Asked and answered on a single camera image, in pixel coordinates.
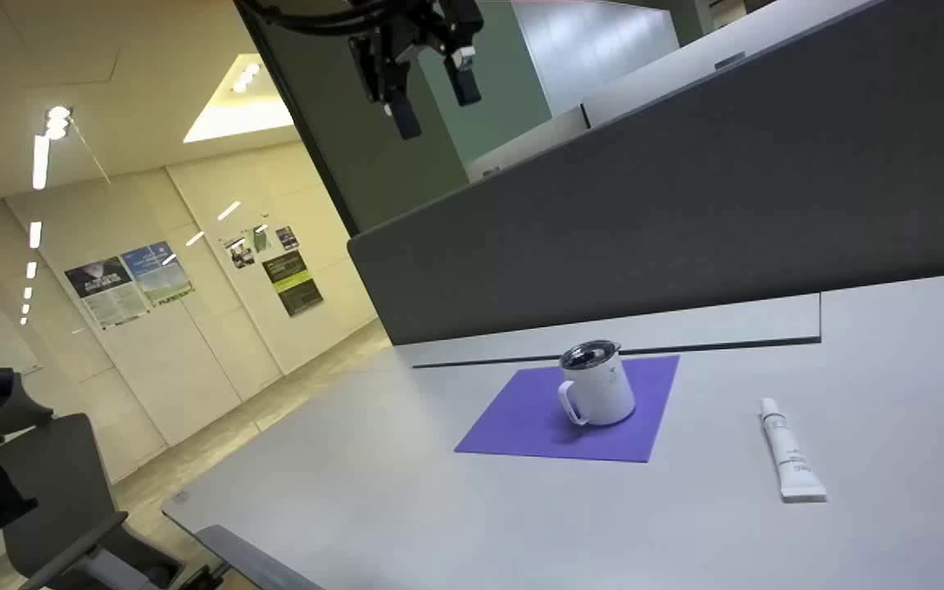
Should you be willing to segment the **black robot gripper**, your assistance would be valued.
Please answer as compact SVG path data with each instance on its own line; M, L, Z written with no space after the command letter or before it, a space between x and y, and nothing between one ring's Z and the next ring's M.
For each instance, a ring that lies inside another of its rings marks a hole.
M445 60L458 105L482 100L474 82L474 36L486 15L474 0L355 0L358 34L355 57L365 62L387 60L382 105L404 141L419 139L419 117L407 94L408 67L400 62L417 50L435 50Z

